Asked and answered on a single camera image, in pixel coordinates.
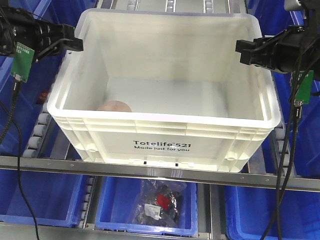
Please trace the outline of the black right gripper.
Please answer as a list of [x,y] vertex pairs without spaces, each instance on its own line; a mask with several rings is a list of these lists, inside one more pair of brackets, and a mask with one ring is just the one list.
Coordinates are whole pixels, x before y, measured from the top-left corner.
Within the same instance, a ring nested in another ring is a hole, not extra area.
[[274,68],[277,73],[291,73],[297,69],[301,57],[300,70],[311,67],[314,79],[320,79],[320,34],[311,33],[303,26],[290,25],[277,35],[279,41],[271,43],[272,37],[255,38],[253,41],[237,40],[235,51],[240,53],[240,62],[262,68]]

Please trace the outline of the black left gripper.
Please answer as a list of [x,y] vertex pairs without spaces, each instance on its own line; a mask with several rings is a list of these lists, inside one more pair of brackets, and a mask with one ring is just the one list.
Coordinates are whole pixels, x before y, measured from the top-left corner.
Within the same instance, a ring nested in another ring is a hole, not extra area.
[[36,19],[23,8],[0,8],[0,55],[12,57],[17,43],[36,52],[36,61],[58,56],[64,50],[82,52],[83,40],[76,38],[75,28],[68,24]]

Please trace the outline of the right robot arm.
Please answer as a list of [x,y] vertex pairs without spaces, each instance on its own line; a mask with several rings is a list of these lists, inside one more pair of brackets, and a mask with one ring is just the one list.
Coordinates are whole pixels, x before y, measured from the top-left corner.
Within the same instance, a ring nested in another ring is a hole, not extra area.
[[286,74],[297,70],[313,71],[320,80],[320,2],[318,0],[286,0],[287,11],[303,10],[303,24],[290,25],[273,37],[237,40],[235,51],[240,63],[255,65]]

